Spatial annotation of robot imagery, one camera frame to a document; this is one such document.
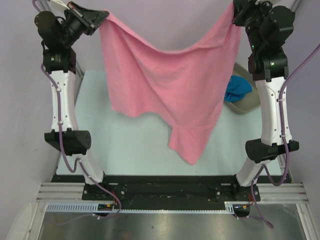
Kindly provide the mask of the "blue t shirt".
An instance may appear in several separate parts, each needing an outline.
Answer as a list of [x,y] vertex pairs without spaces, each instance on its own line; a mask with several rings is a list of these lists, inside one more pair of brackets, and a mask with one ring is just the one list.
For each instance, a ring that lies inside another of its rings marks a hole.
[[227,85],[224,101],[234,103],[242,100],[246,94],[253,90],[251,84],[243,77],[232,75]]

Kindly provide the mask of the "grey plastic tray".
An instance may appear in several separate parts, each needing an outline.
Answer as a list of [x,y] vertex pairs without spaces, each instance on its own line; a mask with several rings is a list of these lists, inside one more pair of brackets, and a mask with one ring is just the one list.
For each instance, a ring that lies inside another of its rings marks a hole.
[[224,102],[224,104],[238,115],[244,115],[257,109],[260,106],[260,98],[252,75],[237,62],[233,67],[233,75],[246,79],[252,87],[252,92],[247,93],[241,100],[236,102]]

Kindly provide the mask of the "pink t shirt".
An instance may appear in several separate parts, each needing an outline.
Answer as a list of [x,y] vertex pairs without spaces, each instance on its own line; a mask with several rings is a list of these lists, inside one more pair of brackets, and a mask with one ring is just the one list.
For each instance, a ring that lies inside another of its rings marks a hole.
[[172,132],[168,147],[194,165],[222,112],[241,41],[230,4],[183,50],[155,48],[110,14],[99,28],[113,110],[129,117],[158,114]]

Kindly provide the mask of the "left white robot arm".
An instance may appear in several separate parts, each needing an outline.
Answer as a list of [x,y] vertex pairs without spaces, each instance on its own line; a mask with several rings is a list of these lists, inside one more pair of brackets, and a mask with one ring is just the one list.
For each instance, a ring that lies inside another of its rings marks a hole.
[[40,10],[34,18],[42,41],[41,70],[50,80],[52,124],[45,141],[61,153],[65,166],[74,174],[82,171],[85,184],[83,200],[106,200],[111,188],[106,175],[90,151],[91,134],[80,130],[75,113],[76,53],[72,46],[82,36],[91,36],[109,16],[105,10],[82,7],[73,1],[52,0],[51,6],[64,16]]

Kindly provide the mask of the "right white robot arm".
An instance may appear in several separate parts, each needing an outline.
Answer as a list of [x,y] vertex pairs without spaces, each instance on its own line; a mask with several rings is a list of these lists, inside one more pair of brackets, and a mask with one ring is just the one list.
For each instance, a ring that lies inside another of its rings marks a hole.
[[271,161],[284,155],[288,163],[290,152],[300,147],[288,123],[285,92],[289,65],[283,50],[294,31],[295,13],[270,0],[235,0],[233,7],[232,23],[245,28],[252,51],[248,71],[257,88],[262,117],[261,137],[245,143],[247,158],[231,183],[231,196],[243,201],[255,193],[257,179]]

